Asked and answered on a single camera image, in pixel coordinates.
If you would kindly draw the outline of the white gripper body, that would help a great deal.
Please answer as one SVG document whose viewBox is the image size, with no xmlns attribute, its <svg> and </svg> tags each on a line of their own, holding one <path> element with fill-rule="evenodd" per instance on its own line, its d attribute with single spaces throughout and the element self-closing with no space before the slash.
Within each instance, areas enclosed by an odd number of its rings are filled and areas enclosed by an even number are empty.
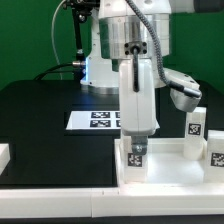
<svg viewBox="0 0 224 224">
<path fill-rule="evenodd" d="M 119 65 L 120 124 L 125 136 L 150 136 L 157 129 L 155 89 L 150 59 L 138 62 L 139 91 L 133 90 L 132 60 Z"/>
</svg>

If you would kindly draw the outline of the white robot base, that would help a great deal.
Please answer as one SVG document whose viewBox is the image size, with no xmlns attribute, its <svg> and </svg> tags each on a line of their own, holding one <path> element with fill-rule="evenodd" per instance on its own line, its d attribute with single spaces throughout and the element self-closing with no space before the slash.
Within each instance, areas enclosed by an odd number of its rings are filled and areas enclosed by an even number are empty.
<svg viewBox="0 0 224 224">
<path fill-rule="evenodd" d="M 80 81 L 84 91 L 97 94 L 117 94 L 119 75 L 112 70 L 112 61 L 101 57 L 98 10 L 91 15 L 91 52 L 86 58 L 86 76 Z"/>
</svg>

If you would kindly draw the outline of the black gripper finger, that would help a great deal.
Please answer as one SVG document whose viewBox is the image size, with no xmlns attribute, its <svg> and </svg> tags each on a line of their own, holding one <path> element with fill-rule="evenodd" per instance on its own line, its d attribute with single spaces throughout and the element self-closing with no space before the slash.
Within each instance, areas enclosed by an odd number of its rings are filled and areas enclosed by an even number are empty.
<svg viewBox="0 0 224 224">
<path fill-rule="evenodd" d="M 132 136 L 131 137 L 132 153 L 134 155 L 144 156 L 147 153 L 148 137 Z"/>
</svg>

